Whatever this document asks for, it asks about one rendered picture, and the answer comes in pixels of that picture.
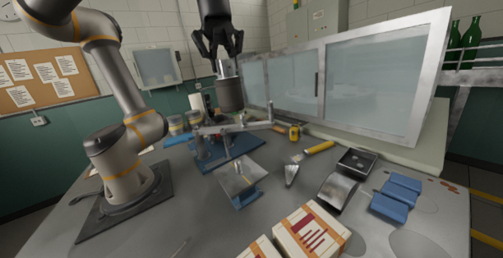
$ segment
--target scraper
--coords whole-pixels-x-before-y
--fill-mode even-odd
[[[323,150],[327,150],[332,146],[335,146],[335,142],[327,141],[311,148],[305,149],[301,154],[291,156],[290,160],[292,161],[292,163],[286,164],[284,166],[284,178],[286,187],[292,186],[293,179],[295,178],[295,175],[297,175],[298,169],[300,168],[300,162],[302,162],[305,158]]]

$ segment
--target glass panel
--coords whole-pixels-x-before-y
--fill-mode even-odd
[[[430,25],[326,45],[325,120],[405,136]]]
[[[275,108],[316,117],[317,72],[318,49],[267,60],[270,99]]]
[[[267,108],[262,60],[243,63],[241,75],[247,103]]]
[[[132,51],[132,54],[146,87],[182,83],[182,75],[173,62],[172,49],[148,49]]]

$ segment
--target green bottle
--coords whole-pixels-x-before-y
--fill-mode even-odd
[[[466,33],[463,35],[463,38],[461,39],[461,43],[459,44],[460,47],[462,48],[477,47],[480,44],[480,39],[482,38],[482,31],[478,26],[479,22],[480,22],[480,16],[474,16],[472,19],[472,25],[468,30],[466,30]],[[477,56],[477,50],[464,51],[463,61],[474,60],[475,56]],[[461,67],[459,69],[470,70],[472,69],[472,67],[473,67],[472,62],[464,62],[461,64]]]
[[[458,30],[459,20],[452,21],[452,27],[450,28],[449,42],[447,43],[448,49],[456,49],[459,47],[459,42],[461,41],[461,34]],[[459,58],[459,52],[447,52],[445,53],[444,61],[457,61]],[[444,64],[442,66],[442,71],[452,70],[456,68],[456,64]]]

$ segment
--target brown stain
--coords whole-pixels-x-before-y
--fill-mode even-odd
[[[444,186],[444,187],[448,187],[447,188],[448,191],[452,191],[455,194],[459,194],[459,192],[457,192],[458,188],[451,186],[449,183],[447,183],[447,182],[441,182],[441,185]]]

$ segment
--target wall socket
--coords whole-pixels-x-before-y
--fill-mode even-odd
[[[40,127],[47,124],[44,116],[33,117],[30,120],[34,127]]]

